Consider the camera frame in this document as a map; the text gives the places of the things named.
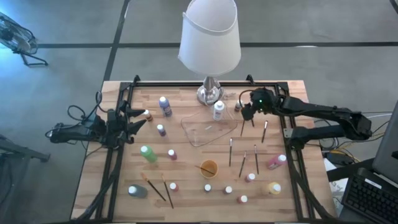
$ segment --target fan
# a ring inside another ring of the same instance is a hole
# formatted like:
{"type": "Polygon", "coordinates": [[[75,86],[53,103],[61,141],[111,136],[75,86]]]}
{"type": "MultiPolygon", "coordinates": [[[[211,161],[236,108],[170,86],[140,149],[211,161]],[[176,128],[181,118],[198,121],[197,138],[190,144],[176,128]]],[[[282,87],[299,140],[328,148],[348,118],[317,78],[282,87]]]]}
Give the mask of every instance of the fan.
{"type": "Polygon", "coordinates": [[[36,38],[33,33],[20,26],[18,23],[10,19],[10,17],[0,12],[0,43],[10,48],[13,53],[19,54],[24,64],[45,65],[48,63],[38,57],[33,56],[37,52],[36,38]],[[41,61],[40,63],[28,63],[26,56],[41,61]]]}

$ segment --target wooden table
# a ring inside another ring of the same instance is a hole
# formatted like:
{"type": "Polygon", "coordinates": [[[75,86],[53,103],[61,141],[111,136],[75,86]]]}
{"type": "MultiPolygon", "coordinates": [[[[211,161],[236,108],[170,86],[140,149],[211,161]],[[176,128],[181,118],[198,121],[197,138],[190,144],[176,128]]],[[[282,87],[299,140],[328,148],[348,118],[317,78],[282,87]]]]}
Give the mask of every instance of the wooden table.
{"type": "MultiPolygon", "coordinates": [[[[287,81],[290,95],[308,101],[304,82],[301,80],[287,81]]],[[[104,109],[115,108],[120,82],[105,82],[103,85],[104,109]]],[[[144,87],[135,88],[132,107],[148,109],[154,120],[147,122],[135,136],[135,143],[126,145],[123,155],[118,194],[114,212],[114,222],[287,222],[296,221],[296,213],[287,166],[275,170],[267,170],[266,162],[277,154],[284,153],[284,143],[278,116],[256,114],[255,128],[246,122],[243,135],[240,137],[242,118],[233,111],[239,93],[247,87],[227,87],[228,99],[223,100],[232,117],[237,120],[237,128],[219,139],[201,147],[193,147],[182,129],[181,119],[191,116],[203,109],[196,99],[195,87],[144,87]],[[161,96],[169,99],[173,111],[171,118],[164,118],[158,105],[161,96]],[[268,120],[266,140],[261,143],[264,121],[268,120]],[[163,124],[167,136],[161,137],[156,129],[163,124]],[[232,165],[228,167],[229,139],[233,138],[232,165]],[[253,145],[257,145],[260,174],[256,173],[253,145]],[[158,155],[155,164],[148,163],[140,155],[140,148],[149,145],[158,155]],[[167,151],[174,149],[178,155],[176,161],[167,157],[167,151]],[[248,155],[241,178],[238,178],[244,151],[248,155]],[[194,165],[212,159],[219,166],[218,175],[213,179],[205,179],[194,165]],[[170,192],[175,209],[169,201],[163,201],[141,179],[140,172],[145,173],[158,190],[167,198],[161,181],[161,173],[166,182],[175,182],[180,187],[178,192],[170,192]],[[256,180],[245,183],[244,176],[253,172],[256,180]],[[262,188],[271,182],[278,182],[282,186],[279,195],[263,194],[262,188]],[[148,190],[144,199],[133,198],[127,194],[127,188],[132,184],[139,184],[148,190]],[[211,184],[212,191],[204,193],[205,184],[211,184]],[[230,185],[233,193],[225,195],[222,190],[230,185]],[[248,196],[247,204],[236,203],[240,195],[248,196]]],[[[242,99],[249,101],[249,94],[242,99]]],[[[106,119],[104,113],[98,114],[106,119]]],[[[136,121],[143,116],[132,119],[136,121]]],[[[313,127],[313,120],[300,116],[296,118],[298,126],[313,127]]],[[[90,143],[88,152],[98,148],[98,144],[90,143]]],[[[326,176],[325,166],[318,147],[306,146],[302,151],[307,169],[310,188],[319,202],[332,215],[335,215],[330,186],[326,176]]],[[[91,203],[101,185],[106,150],[101,149],[86,159],[81,174],[80,184],[76,195],[72,218],[78,217],[91,203]]],[[[108,197],[105,198],[103,216],[108,211],[108,197]]],[[[303,194],[302,207],[306,212],[303,194]]]]}

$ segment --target lamp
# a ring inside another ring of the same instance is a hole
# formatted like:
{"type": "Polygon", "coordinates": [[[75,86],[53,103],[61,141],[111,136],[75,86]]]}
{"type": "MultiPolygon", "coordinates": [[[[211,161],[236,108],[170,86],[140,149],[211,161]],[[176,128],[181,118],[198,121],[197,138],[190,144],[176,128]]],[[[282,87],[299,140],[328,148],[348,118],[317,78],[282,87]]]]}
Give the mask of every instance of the lamp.
{"type": "Polygon", "coordinates": [[[213,105],[223,96],[214,78],[228,73],[241,59],[238,11],[233,0],[192,0],[183,12],[178,58],[191,71],[206,76],[198,101],[213,105]]]}

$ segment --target yellow paint bottle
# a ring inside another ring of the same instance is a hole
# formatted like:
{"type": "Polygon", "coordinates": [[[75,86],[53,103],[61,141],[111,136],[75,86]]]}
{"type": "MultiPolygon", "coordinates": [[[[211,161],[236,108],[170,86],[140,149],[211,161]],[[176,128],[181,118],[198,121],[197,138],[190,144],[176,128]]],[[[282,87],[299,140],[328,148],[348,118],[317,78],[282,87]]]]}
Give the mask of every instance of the yellow paint bottle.
{"type": "Polygon", "coordinates": [[[282,190],[282,187],[277,182],[272,182],[268,185],[268,191],[270,194],[277,195],[282,190]]]}

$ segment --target orange cup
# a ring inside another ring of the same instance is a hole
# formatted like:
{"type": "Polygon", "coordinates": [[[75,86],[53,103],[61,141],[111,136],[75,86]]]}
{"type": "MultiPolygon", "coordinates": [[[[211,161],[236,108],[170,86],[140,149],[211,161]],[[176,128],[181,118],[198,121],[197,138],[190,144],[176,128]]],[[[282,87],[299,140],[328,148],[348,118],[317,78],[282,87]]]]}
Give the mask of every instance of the orange cup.
{"type": "Polygon", "coordinates": [[[206,179],[211,179],[211,178],[215,177],[218,173],[218,165],[215,161],[206,160],[201,163],[200,167],[214,173],[214,174],[211,174],[210,172],[200,169],[201,175],[204,176],[204,178],[206,178],[206,179]]]}

